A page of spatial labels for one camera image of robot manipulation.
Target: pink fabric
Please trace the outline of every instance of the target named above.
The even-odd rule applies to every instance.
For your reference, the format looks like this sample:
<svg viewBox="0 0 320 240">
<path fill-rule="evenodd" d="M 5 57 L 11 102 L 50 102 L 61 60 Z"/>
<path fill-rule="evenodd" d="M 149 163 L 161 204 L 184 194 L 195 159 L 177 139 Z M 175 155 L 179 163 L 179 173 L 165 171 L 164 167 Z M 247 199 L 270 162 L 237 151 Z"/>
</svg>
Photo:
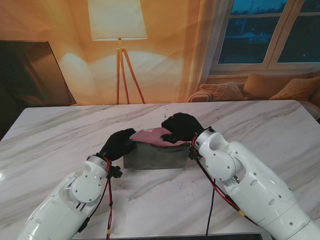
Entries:
<svg viewBox="0 0 320 240">
<path fill-rule="evenodd" d="M 155 145 L 158 147 L 173 147 L 185 143 L 185 141 L 177 141 L 176 143 L 163 141 L 160 137 L 164 134 L 171 134 L 171 132 L 163 127 L 144 129 L 133 134 L 130 137 L 130 140 Z"/>
</svg>

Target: knit pillow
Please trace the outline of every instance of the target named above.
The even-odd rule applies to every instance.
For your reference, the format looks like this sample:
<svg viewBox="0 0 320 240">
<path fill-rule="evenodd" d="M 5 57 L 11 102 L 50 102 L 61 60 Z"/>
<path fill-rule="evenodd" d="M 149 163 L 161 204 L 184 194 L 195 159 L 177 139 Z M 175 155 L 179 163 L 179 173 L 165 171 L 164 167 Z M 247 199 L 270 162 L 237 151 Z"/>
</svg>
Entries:
<svg viewBox="0 0 320 240">
<path fill-rule="evenodd" d="M 320 86 L 320 76 L 309 79 L 292 79 L 270 100 L 308 101 L 309 96 Z"/>
<path fill-rule="evenodd" d="M 244 100 L 237 84 L 233 81 L 220 84 L 202 84 L 201 90 L 212 95 L 212 101 L 239 101 Z"/>
</svg>

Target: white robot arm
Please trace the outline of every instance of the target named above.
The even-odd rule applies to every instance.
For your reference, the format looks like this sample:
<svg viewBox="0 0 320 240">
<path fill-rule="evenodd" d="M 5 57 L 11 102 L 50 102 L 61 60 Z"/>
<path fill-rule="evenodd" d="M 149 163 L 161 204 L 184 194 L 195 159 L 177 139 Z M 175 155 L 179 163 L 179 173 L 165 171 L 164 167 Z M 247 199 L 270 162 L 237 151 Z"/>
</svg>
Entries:
<svg viewBox="0 0 320 240">
<path fill-rule="evenodd" d="M 100 179 L 107 162 L 95 155 L 83 164 L 83 174 L 70 173 L 34 210 L 18 240 L 70 240 L 98 204 Z"/>
<path fill-rule="evenodd" d="M 277 240 L 318 240 L 320 230 L 300 208 L 287 184 L 240 142 L 206 129 L 194 147 L 208 172 L 222 181 L 232 200 Z M 243 179 L 234 177 L 245 170 Z"/>
</svg>

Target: lamp shade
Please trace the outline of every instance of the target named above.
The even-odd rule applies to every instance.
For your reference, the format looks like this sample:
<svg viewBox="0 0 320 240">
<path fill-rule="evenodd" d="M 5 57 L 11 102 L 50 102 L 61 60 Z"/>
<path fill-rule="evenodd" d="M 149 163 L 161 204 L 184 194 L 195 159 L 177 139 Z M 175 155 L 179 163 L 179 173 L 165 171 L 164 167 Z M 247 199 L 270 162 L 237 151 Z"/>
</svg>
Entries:
<svg viewBox="0 0 320 240">
<path fill-rule="evenodd" d="M 140 0 L 88 0 L 94 41 L 146 39 Z"/>
</svg>

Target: black glove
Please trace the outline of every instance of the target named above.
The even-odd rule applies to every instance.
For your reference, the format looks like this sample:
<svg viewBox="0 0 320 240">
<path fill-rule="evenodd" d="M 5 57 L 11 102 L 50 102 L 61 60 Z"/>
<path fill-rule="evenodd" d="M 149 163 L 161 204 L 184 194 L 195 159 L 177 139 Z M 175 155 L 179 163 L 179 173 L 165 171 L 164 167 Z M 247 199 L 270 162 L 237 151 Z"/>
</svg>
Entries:
<svg viewBox="0 0 320 240">
<path fill-rule="evenodd" d="M 162 140 L 172 144 L 176 143 L 177 141 L 192 141 L 196 134 L 204 130 L 194 116 L 182 112 L 176 113 L 169 117 L 167 120 L 161 123 L 161 127 L 172 133 L 162 135 Z"/>
<path fill-rule="evenodd" d="M 136 131 L 133 128 L 115 132 L 106 141 L 100 151 L 100 155 L 106 157 L 110 161 L 114 161 L 121 158 L 123 155 L 128 154 L 134 149 L 134 145 L 128 144 L 127 141 L 135 133 Z"/>
</svg>

